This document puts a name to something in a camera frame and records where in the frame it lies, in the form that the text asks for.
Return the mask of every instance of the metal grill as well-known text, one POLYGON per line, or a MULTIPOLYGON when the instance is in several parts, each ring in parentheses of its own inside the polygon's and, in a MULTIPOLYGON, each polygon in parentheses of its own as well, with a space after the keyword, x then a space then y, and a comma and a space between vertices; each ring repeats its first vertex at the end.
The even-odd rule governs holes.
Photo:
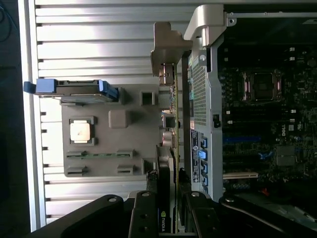
POLYGON ((195 124, 206 126, 206 69, 199 64, 193 67, 195 124))

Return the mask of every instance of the circuit board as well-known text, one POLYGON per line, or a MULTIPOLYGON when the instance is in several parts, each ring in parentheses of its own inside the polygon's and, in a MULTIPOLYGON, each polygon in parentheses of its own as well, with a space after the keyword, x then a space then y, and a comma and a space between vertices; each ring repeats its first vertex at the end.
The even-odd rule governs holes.
POLYGON ((218 75, 224 188, 315 179, 317 47, 224 44, 218 75))

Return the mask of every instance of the gray plastic panel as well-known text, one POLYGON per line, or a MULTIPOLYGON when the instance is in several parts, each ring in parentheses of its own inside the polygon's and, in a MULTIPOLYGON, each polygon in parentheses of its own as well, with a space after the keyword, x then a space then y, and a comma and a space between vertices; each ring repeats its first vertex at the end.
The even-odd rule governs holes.
POLYGON ((157 98, 159 87, 152 84, 120 85, 124 89, 124 104, 90 104, 81 106, 62 107, 64 173, 68 177, 101 177, 101 176, 129 176, 142 173, 143 160, 152 161, 155 158, 155 148, 160 142, 159 125, 160 113, 157 105, 143 105, 140 103, 141 92, 150 92, 157 98), (129 123, 126 128, 109 127, 109 111, 126 110, 129 123), (71 144, 70 119, 94 117, 92 125, 96 144, 71 144), (88 154, 112 154, 111 156, 79 156, 67 157, 70 152, 84 152, 88 154), (124 157, 120 151, 126 151, 124 157), (84 168, 87 172, 67 173, 72 168, 84 168), (129 168, 122 172, 119 168, 129 168))
MULTIPOLYGON (((200 46, 194 47, 189 61, 192 62, 193 85, 194 85, 194 117, 191 118, 191 127, 198 133, 198 137, 204 136, 207 139, 208 173, 208 194, 214 201, 222 197, 222 97, 221 84, 218 79, 217 71, 217 49, 222 44, 222 38, 210 48, 211 71, 207 72, 206 50, 201 50, 200 46)), ((200 172, 200 183, 203 184, 203 175, 201 172, 201 163, 198 162, 200 172)), ((192 180, 192 189, 198 188, 199 180, 192 180)))

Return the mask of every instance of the black cable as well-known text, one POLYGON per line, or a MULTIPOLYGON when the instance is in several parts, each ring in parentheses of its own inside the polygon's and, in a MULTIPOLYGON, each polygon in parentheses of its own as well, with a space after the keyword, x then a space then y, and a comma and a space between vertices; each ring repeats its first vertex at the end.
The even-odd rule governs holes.
POLYGON ((0 20, 0 24, 4 22, 5 20, 5 13, 1 10, 1 20, 0 20))
POLYGON ((14 21, 13 17, 10 15, 8 9, 6 9, 4 3, 2 0, 0 0, 0 9, 3 11, 3 13, 7 16, 8 20, 11 22, 11 24, 16 29, 17 33, 19 34, 19 28, 16 22, 14 21))
POLYGON ((12 23, 7 15, 7 13, 5 12, 5 10, 1 7, 0 8, 0 12, 2 13, 2 18, 1 18, 1 21, 0 23, 3 23, 5 22, 5 19, 7 18, 8 20, 8 26, 9 26, 9 29, 8 29, 8 33, 6 35, 6 37, 4 37, 3 39, 0 40, 0 42, 5 42, 6 40, 9 39, 9 37, 11 36, 11 33, 12 33, 12 23))

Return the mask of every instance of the ventilated metal panel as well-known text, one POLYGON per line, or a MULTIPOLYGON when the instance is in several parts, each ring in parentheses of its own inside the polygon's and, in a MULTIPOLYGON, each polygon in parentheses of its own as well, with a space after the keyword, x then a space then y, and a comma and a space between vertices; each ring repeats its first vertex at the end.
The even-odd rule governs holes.
POLYGON ((196 64, 193 68, 194 120, 206 126, 206 67, 196 64))
MULTIPOLYGON (((158 84, 158 78, 152 76, 150 61, 154 47, 153 24, 170 21, 173 29, 184 34, 193 11, 202 3, 206 1, 36 0, 35 5, 29 2, 32 78, 158 84)), ((159 107, 167 109, 169 88, 159 90, 159 107)), ((181 98, 181 80, 179 90, 181 98)), ((145 176, 65 177, 61 106, 54 99, 36 99, 35 104, 39 104, 41 112, 35 124, 37 138, 40 138, 37 139, 36 168, 39 179, 44 179, 38 183, 40 226, 105 194, 127 198, 129 192, 145 189, 145 176)))

